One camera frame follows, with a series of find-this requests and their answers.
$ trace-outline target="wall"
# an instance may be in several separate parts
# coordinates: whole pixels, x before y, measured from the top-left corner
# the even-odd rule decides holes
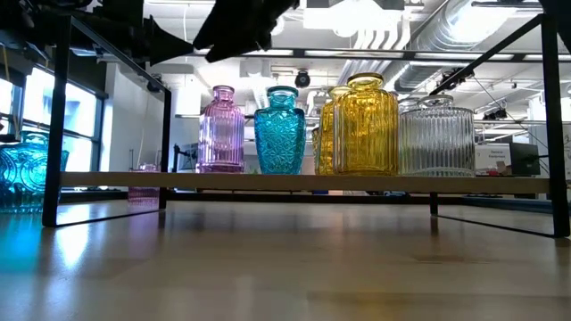
[[[105,91],[109,99],[104,106],[102,171],[128,171],[130,149],[136,166],[143,135],[141,163],[155,163],[156,153],[161,149],[163,102],[162,98],[148,94],[145,86],[145,82],[138,84],[119,72],[116,63],[108,64]]]

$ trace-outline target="shelf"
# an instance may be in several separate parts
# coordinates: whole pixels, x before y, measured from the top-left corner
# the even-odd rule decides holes
[[[131,172],[63,172],[62,186],[149,186],[264,191],[404,191],[411,193],[548,193],[548,178],[354,177]]]

